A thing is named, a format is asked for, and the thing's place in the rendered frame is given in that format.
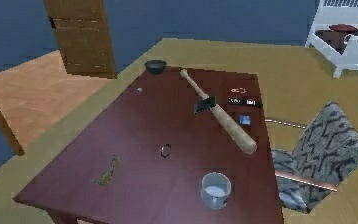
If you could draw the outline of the brown wooden door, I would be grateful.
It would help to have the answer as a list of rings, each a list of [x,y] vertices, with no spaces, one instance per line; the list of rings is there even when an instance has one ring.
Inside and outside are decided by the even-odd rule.
[[[65,70],[71,75],[116,79],[104,0],[43,0]]]

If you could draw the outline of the black remote control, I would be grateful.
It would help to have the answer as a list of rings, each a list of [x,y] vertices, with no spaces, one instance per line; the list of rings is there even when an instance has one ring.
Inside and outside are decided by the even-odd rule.
[[[227,103],[229,105],[250,106],[255,108],[261,108],[263,106],[263,104],[260,101],[249,99],[249,98],[238,98],[238,97],[228,97]]]

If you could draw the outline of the clear glass mug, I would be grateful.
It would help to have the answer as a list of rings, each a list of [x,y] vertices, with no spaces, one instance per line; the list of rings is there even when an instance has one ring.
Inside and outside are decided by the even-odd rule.
[[[226,207],[231,194],[232,184],[229,178],[218,172],[206,174],[201,182],[201,199],[206,207],[220,210]]]

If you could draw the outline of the dark red wooden table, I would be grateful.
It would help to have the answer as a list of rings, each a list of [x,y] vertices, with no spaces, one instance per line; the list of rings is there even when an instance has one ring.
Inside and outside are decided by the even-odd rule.
[[[261,108],[229,105],[228,97],[260,97],[254,74],[192,69],[190,76],[238,118],[257,142],[243,153],[209,111],[194,113],[199,96],[169,68],[139,76],[16,196],[47,211],[56,224],[283,224],[268,132]],[[160,147],[172,146],[167,158]],[[95,183],[119,157],[111,181]],[[225,208],[201,199],[211,172],[226,175]]]

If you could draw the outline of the dark red round dish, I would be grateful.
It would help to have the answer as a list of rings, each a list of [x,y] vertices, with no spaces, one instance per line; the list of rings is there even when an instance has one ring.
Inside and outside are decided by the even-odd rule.
[[[358,31],[356,27],[347,24],[334,24],[330,25],[329,28],[334,32],[356,33]]]

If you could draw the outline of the wooden baseball bat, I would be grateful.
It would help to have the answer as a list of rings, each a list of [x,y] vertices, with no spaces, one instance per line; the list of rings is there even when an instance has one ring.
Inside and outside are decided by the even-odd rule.
[[[197,83],[189,76],[186,69],[180,71],[180,75],[187,80],[187,82],[195,89],[202,100],[210,98]],[[234,119],[219,105],[210,108],[214,117],[218,120],[219,124],[229,134],[232,140],[240,148],[240,150],[247,154],[252,154],[257,150],[257,144],[253,138],[247,134],[244,129],[239,126]]]

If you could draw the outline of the black bowl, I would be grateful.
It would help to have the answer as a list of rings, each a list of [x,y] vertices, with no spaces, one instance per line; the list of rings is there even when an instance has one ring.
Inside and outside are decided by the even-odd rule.
[[[167,62],[163,60],[149,60],[145,63],[145,68],[151,74],[161,74],[167,66]]]

